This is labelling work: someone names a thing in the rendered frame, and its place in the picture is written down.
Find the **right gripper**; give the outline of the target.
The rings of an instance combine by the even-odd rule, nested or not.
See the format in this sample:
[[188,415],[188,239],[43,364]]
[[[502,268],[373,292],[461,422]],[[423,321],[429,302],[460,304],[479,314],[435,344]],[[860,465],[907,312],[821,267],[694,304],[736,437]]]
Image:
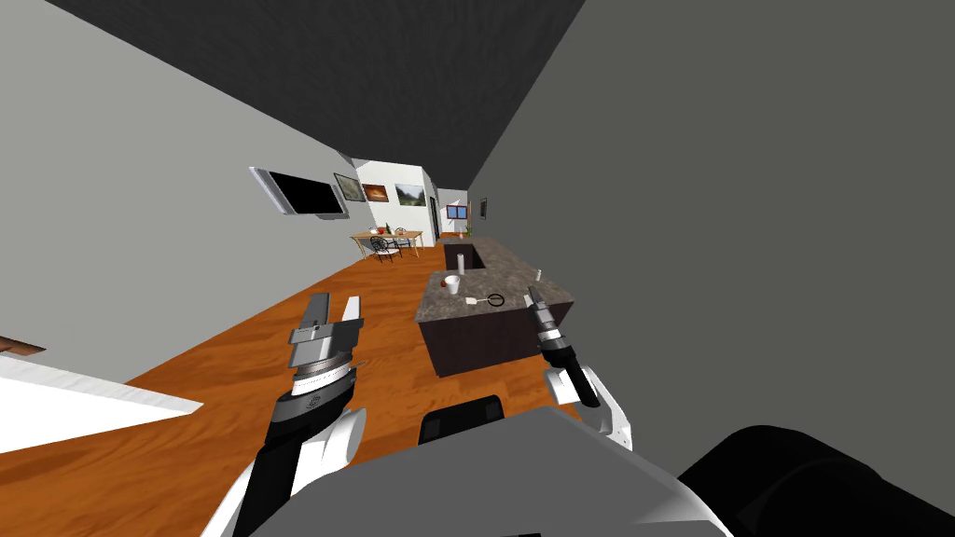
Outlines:
[[554,336],[556,334],[556,322],[550,313],[549,306],[535,286],[528,286],[525,304],[536,324],[538,335]]

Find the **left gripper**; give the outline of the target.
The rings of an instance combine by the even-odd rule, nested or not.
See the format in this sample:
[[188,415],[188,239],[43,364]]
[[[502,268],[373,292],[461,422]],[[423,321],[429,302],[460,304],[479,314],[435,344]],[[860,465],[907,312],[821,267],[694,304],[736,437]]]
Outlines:
[[300,368],[348,354],[357,345],[364,324],[361,297],[350,296],[341,320],[325,324],[328,321],[329,305],[328,293],[310,296],[300,329],[293,330],[290,334],[288,343],[293,346],[293,350],[288,368]]

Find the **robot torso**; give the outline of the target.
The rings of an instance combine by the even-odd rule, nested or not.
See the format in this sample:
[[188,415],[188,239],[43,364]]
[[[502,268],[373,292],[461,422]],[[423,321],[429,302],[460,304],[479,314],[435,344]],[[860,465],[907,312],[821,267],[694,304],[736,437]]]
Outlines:
[[661,468],[546,406],[322,476],[252,537],[732,537]]

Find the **white counter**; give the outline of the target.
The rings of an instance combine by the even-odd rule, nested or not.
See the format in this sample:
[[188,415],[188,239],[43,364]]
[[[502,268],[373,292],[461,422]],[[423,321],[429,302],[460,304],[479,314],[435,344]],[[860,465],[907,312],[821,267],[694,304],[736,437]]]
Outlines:
[[200,407],[0,352],[0,453],[181,417]]

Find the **wooden dining table with chairs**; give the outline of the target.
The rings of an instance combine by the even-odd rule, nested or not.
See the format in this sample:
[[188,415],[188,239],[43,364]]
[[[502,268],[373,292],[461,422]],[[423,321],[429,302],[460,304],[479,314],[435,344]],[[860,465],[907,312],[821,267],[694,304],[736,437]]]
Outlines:
[[350,238],[356,243],[363,258],[379,256],[379,252],[375,250],[375,245],[384,245],[386,250],[400,252],[410,250],[414,257],[421,258],[422,233],[417,230],[390,227],[370,228],[367,231],[353,234]]

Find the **black wall television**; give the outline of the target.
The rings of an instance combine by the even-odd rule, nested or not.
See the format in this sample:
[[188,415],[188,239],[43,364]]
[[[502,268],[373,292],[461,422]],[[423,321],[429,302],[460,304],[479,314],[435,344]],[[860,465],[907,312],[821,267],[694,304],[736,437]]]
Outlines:
[[249,167],[249,172],[284,215],[313,215],[322,220],[350,217],[336,186],[258,167]]

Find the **dark kitchen island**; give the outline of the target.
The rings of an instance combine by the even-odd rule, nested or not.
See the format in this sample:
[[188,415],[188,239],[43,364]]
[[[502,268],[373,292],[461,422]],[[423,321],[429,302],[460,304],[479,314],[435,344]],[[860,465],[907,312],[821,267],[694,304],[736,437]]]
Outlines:
[[[539,353],[538,331],[524,297],[536,287],[559,324],[574,304],[571,295],[491,238],[444,237],[446,268],[430,275],[415,314],[436,374],[459,375]],[[439,282],[457,274],[456,255],[465,258],[460,294],[452,296]],[[505,304],[467,305],[467,297],[501,294]]]

